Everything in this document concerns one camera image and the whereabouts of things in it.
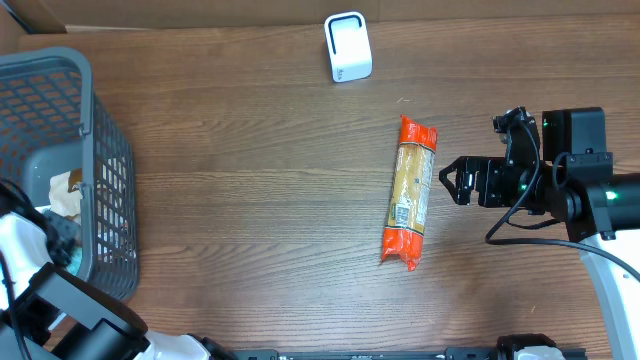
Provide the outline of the orange spaghetti pasta packet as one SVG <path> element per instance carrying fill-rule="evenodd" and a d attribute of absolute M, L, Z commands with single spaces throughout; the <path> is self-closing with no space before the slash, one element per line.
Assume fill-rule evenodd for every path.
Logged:
<path fill-rule="evenodd" d="M 409 271 L 421 261 L 437 139 L 435 127 L 401 116 L 381 260 L 397 256 Z"/>

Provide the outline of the beige nut snack pouch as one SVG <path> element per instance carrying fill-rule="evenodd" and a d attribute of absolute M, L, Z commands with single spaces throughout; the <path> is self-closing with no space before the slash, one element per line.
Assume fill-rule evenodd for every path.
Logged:
<path fill-rule="evenodd" d="M 81 200 L 83 199 L 80 185 L 82 182 L 83 174 L 81 169 L 74 169 L 53 176 L 49 182 L 50 210 L 80 224 Z"/>

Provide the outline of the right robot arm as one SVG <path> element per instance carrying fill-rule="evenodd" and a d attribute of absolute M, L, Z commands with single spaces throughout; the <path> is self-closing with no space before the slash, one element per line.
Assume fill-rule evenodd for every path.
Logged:
<path fill-rule="evenodd" d="M 523 107 L 493 118 L 506 146 L 502 157 L 461 156 L 439 173 L 458 205 L 471 194 L 505 214 L 489 229 L 489 245 L 547 245 L 576 249 L 592 281 L 612 355 L 639 356 L 639 176 L 617 174 L 600 107 L 545 111 L 536 120 Z M 534 231 L 562 224 L 564 240 L 499 238 L 519 211 L 544 216 Z"/>

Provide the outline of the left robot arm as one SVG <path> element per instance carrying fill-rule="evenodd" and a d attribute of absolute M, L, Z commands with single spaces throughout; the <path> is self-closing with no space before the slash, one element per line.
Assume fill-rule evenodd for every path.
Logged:
<path fill-rule="evenodd" d="M 57 230 L 13 182 L 1 182 L 4 359 L 211 359 L 210 340 L 148 329 L 129 307 L 52 260 Z"/>

